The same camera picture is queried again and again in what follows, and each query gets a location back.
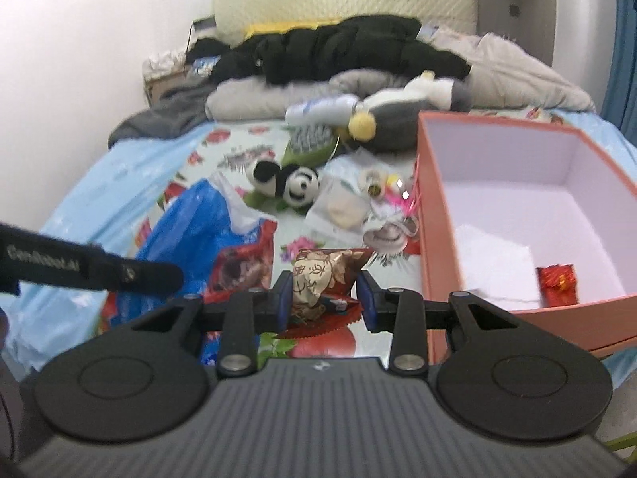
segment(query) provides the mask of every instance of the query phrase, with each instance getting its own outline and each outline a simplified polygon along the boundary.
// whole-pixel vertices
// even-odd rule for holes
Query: white wall
[[[40,228],[211,0],[0,0],[0,221]]]
[[[588,92],[598,112],[613,62],[616,17],[617,0],[557,0],[553,69]]]

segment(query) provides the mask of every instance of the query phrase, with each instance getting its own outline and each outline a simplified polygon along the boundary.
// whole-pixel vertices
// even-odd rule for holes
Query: green plush toy
[[[247,194],[243,196],[243,202],[248,205],[250,208],[256,208],[257,210],[262,210],[266,212],[266,203],[270,200],[268,196],[265,194],[261,194],[256,190],[251,190]]]
[[[290,128],[290,142],[281,166],[297,164],[316,169],[332,158],[338,147],[338,135],[326,125],[303,125]]]

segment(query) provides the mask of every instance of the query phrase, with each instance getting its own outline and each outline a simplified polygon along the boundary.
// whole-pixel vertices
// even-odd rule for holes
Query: yellow pom-pom
[[[369,142],[376,136],[376,119],[368,111],[354,113],[347,126],[350,136],[359,142]]]

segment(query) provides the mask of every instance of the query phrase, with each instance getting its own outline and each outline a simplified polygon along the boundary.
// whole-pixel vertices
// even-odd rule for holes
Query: clear plastic bag
[[[305,226],[342,246],[362,246],[362,226],[369,217],[369,198],[354,193],[342,180],[324,177],[321,193],[305,217]]]
[[[330,160],[323,169],[323,175],[330,178],[337,178],[347,183],[356,194],[363,195],[361,191],[361,175],[363,173],[378,174],[385,179],[388,175],[396,172],[394,167],[375,157],[366,149],[358,148],[355,152],[338,156]],[[390,219],[401,214],[400,207],[389,203],[380,196],[380,199],[370,201],[374,215],[379,219]]]

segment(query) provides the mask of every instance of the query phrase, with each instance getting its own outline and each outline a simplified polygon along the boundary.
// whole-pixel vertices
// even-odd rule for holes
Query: light blue bedsheet
[[[559,113],[637,181],[637,149],[616,127],[592,113]],[[64,198],[41,232],[125,254],[152,203],[210,130],[206,123],[177,140],[116,144]],[[30,367],[41,369],[51,357],[90,337],[104,297],[104,292],[23,284],[20,298],[0,298],[10,321],[4,359],[16,377]],[[614,354],[604,364],[617,387],[637,368],[637,349]]]

